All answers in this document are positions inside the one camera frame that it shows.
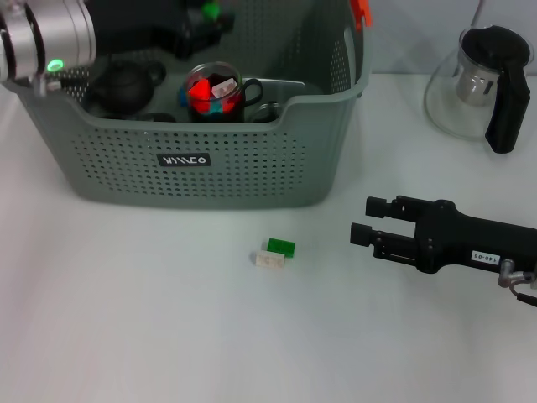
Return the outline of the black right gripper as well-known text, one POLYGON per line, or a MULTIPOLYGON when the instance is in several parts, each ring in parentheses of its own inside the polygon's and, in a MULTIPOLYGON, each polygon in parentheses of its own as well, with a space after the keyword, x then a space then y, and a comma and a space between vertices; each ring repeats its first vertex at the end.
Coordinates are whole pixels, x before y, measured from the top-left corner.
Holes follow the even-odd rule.
POLYGON ((520 271, 536 269, 534 228, 470 217, 459 212, 451 201, 396 196, 388 202, 370 196, 366 215, 416 222, 415 240, 353 223, 350 243, 373 246, 376 259, 415 264, 418 271, 426 274, 435 274, 448 265, 497 273, 505 259, 511 259, 520 271))

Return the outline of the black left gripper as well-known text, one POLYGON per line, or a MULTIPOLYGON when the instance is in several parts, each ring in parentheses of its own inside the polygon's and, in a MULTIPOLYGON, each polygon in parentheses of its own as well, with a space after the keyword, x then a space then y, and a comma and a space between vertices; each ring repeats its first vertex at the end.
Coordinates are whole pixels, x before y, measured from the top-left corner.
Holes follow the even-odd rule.
POLYGON ((187 58, 196 47, 218 44, 233 30, 236 14, 221 13, 216 20, 201 10, 206 0, 86 2, 98 56, 159 48, 187 58))

